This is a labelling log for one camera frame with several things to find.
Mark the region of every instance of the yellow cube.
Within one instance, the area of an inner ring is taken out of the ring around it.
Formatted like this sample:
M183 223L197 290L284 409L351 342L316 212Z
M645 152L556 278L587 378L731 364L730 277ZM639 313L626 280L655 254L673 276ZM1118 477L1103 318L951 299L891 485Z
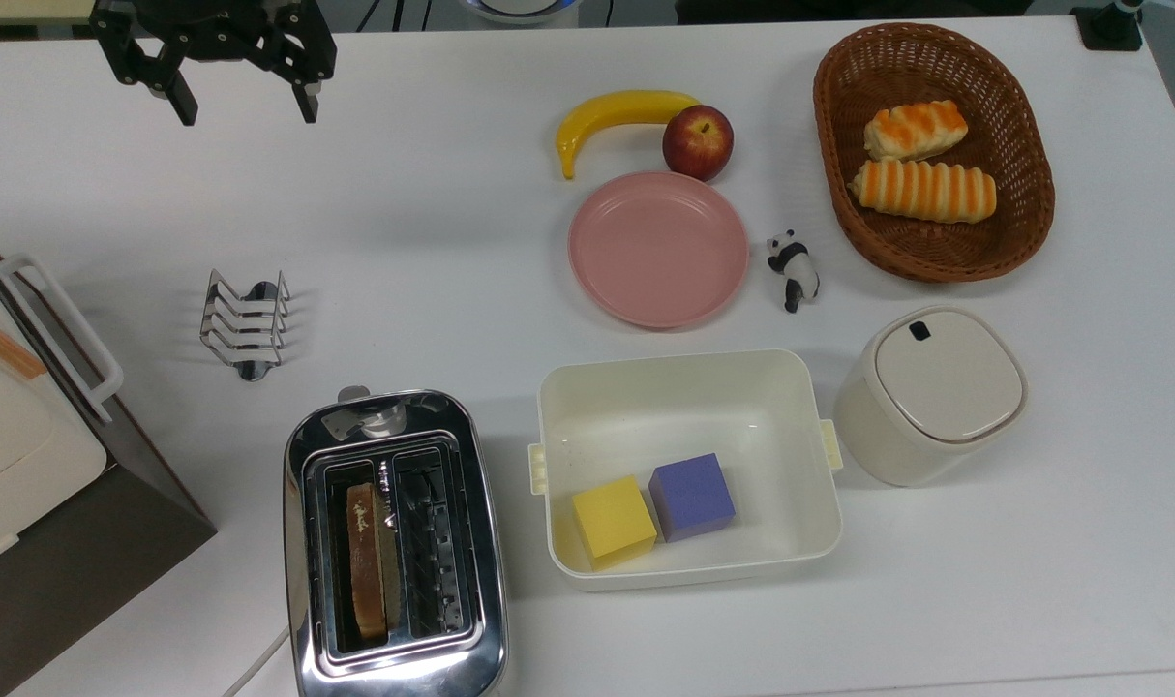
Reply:
M634 476L575 494L571 502L592 570L652 551L657 529Z

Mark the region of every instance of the purple cube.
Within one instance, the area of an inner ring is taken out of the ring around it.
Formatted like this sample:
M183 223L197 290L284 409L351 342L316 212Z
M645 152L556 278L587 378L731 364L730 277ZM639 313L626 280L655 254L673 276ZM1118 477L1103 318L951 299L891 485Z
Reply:
M720 530L733 520L733 502L713 453L662 464L652 473L649 492L665 542Z

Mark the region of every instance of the pink plate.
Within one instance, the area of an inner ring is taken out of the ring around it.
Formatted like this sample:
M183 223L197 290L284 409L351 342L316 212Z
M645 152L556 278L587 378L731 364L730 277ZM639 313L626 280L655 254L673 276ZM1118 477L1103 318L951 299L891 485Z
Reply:
M724 308L747 266L743 221L723 195L680 173L606 182L570 223L579 286L624 321L672 329Z

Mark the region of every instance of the foam block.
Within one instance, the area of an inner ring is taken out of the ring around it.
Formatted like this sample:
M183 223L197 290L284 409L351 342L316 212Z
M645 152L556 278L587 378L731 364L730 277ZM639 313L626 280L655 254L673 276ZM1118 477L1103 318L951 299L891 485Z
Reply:
M657 529L634 476L576 494L571 502L592 570L652 551Z
M733 500L716 454L662 464L652 473L649 492L665 542L720 530L733 520Z

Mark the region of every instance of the canister lid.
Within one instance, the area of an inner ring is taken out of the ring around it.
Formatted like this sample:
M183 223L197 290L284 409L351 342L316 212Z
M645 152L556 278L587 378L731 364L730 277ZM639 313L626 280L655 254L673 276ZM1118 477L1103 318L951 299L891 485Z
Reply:
M941 442L972 442L1021 410L1020 369L985 323L938 309L875 346L875 375L909 423Z

